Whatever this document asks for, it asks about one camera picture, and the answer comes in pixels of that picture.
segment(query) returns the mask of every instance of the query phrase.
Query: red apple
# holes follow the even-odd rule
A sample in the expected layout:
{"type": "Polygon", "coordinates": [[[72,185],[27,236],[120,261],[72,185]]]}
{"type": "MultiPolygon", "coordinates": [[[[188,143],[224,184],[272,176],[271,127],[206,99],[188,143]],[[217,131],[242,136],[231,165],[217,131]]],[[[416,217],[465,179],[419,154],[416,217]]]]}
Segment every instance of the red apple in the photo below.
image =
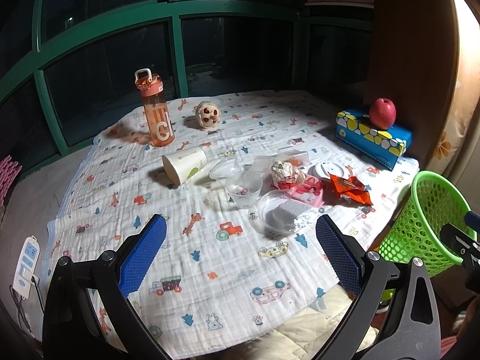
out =
{"type": "Polygon", "coordinates": [[[379,130],[388,130],[395,123],[397,111],[391,100],[376,99],[368,112],[370,122],[379,130]]]}

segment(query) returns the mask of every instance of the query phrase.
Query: tissue box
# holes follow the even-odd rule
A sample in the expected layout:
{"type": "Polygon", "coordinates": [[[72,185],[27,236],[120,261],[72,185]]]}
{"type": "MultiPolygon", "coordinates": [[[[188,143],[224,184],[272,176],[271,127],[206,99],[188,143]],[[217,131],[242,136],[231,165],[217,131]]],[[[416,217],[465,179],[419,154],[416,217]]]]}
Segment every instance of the tissue box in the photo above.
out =
{"type": "Polygon", "coordinates": [[[378,130],[370,124],[367,114],[355,109],[337,114],[335,135],[389,170],[393,170],[412,142],[410,131],[398,125],[387,131],[378,130]]]}

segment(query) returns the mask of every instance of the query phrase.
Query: green trash basket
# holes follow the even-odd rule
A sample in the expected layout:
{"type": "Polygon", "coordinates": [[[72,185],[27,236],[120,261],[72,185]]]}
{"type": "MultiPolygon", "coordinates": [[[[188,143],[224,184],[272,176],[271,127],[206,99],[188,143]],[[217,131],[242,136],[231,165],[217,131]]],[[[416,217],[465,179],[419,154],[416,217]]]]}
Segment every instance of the green trash basket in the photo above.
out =
{"type": "Polygon", "coordinates": [[[470,207],[447,179],[429,171],[413,179],[405,207],[381,243],[378,252],[389,261],[408,263],[420,257],[430,277],[462,259],[440,242],[442,226],[451,223],[474,240],[477,233],[464,222],[470,207]]]}

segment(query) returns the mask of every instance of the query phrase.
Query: pink woven object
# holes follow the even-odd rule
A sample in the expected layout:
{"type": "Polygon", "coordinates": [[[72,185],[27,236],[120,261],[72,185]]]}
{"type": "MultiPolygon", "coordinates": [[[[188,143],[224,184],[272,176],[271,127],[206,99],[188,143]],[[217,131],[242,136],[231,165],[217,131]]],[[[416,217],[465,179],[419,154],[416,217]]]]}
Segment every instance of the pink woven object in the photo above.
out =
{"type": "Polygon", "coordinates": [[[0,161],[0,206],[21,169],[22,166],[17,161],[13,162],[10,155],[0,161]]]}

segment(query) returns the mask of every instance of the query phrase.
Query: orange flower on curtain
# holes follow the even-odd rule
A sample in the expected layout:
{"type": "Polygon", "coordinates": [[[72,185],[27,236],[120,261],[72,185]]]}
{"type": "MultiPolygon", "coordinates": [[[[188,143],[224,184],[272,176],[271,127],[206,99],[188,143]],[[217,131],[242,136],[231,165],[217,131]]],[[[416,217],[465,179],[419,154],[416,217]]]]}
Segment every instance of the orange flower on curtain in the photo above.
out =
{"type": "Polygon", "coordinates": [[[445,140],[446,136],[447,133],[444,131],[442,134],[442,138],[440,139],[440,144],[435,149],[435,157],[437,157],[439,160],[442,159],[442,156],[448,157],[449,150],[452,148],[452,144],[445,140]]]}

